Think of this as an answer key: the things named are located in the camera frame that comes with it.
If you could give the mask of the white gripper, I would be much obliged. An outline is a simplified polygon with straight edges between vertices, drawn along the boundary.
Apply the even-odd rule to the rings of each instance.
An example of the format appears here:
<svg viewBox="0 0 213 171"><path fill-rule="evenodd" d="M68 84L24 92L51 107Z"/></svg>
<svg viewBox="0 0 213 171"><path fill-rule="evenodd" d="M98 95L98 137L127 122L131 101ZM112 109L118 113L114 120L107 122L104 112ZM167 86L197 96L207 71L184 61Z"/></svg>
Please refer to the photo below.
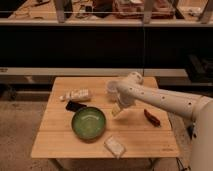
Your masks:
<svg viewBox="0 0 213 171"><path fill-rule="evenodd" d="M111 111L113 117L117 116L122 111L122 108L132 106L134 104L134 98L128 92L119 92L117 103Z"/></svg>

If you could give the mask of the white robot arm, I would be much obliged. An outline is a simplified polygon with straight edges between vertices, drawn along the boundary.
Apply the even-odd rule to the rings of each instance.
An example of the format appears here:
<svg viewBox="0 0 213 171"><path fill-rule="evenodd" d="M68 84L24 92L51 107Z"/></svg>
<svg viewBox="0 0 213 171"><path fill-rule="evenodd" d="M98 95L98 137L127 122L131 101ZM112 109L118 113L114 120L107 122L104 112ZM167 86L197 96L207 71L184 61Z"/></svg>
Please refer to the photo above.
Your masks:
<svg viewBox="0 0 213 171"><path fill-rule="evenodd" d="M213 98L142 85L138 72L131 72L115 84L118 100L114 116L140 100L195 123L190 155L190 171L213 171Z"/></svg>

